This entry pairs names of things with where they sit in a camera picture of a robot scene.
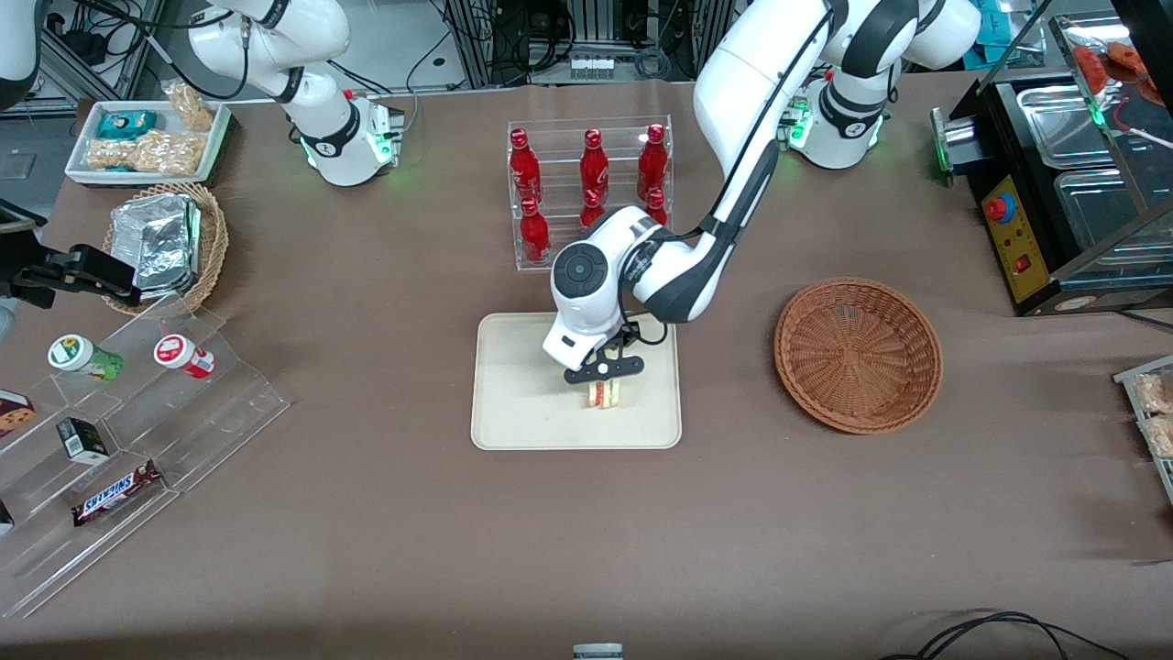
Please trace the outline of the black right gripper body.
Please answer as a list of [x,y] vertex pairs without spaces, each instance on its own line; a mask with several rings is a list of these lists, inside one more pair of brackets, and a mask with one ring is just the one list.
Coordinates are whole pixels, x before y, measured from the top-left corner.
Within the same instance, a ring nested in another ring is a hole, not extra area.
[[42,246],[40,241],[1,241],[1,290],[40,309],[50,309],[55,290],[67,279],[72,252]]

